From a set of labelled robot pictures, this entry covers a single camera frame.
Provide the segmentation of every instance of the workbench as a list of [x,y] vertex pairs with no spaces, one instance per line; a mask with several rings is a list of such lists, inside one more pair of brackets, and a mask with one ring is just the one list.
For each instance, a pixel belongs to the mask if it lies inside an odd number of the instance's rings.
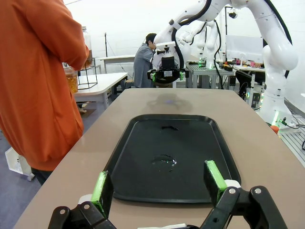
[[[210,88],[210,81],[211,81],[211,89],[216,89],[216,82],[219,78],[219,75],[216,71],[216,69],[205,69],[204,67],[199,67],[198,64],[189,64],[189,62],[186,63],[186,69],[189,70],[189,78],[186,79],[186,87],[187,88],[197,88],[198,86],[198,77],[200,87],[204,89]],[[224,77],[228,76],[228,84],[227,84],[227,90],[233,90],[233,88],[230,87],[230,79],[232,76],[235,80],[235,73],[229,72],[224,69],[221,69],[218,67],[218,72],[220,76],[222,77],[223,83],[224,83]]]
[[[77,102],[103,102],[104,108],[107,109],[108,104],[108,95],[107,91],[114,87],[118,82],[123,80],[127,76],[127,73],[111,73],[111,74],[98,74],[98,75],[88,75],[88,81],[96,82],[97,85],[89,89],[78,90],[74,94],[75,101]],[[87,76],[79,76],[80,83],[87,83]]]
[[[125,90],[61,161],[15,228],[46,229],[56,207],[73,209],[81,196],[92,193],[129,121],[144,114],[205,115],[215,120],[240,173],[242,188],[267,187],[288,228],[304,228],[305,169],[287,146],[235,92],[182,88]],[[118,229],[177,223],[200,226],[210,210],[211,205],[113,199],[110,221]],[[229,228],[249,226],[243,217],[233,217]]]

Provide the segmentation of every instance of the black tray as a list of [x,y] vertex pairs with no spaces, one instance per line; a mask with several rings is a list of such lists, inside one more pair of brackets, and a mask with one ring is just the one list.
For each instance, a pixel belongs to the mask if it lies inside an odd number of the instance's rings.
[[203,164],[214,160],[224,179],[241,183],[217,126],[198,115],[148,114],[132,119],[105,170],[114,197],[154,203],[211,203]]

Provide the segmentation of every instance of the orange liquid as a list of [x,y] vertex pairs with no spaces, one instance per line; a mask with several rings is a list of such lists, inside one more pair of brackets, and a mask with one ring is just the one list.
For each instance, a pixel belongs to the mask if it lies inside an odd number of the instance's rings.
[[86,68],[90,68],[91,64],[92,64],[92,50],[89,50],[89,56],[85,63]]

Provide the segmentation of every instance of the man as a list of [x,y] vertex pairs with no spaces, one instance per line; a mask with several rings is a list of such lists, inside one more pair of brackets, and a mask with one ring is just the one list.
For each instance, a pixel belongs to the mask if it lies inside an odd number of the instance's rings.
[[62,0],[4,0],[0,28],[0,129],[43,184],[83,132],[62,62],[89,51]]
[[146,36],[146,42],[142,44],[134,58],[134,85],[137,88],[153,87],[153,82],[147,78],[147,72],[151,70],[151,58],[156,45],[153,43],[155,33]]

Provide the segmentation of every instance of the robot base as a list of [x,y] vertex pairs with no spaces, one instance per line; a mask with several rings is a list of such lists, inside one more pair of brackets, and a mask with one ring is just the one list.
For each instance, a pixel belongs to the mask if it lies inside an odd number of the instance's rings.
[[284,103],[284,97],[279,96],[277,98],[268,96],[265,93],[262,108],[257,111],[257,114],[266,122],[271,125],[277,125],[280,129],[289,128],[279,122],[286,118],[286,123],[289,126],[295,126],[293,123],[293,116]]

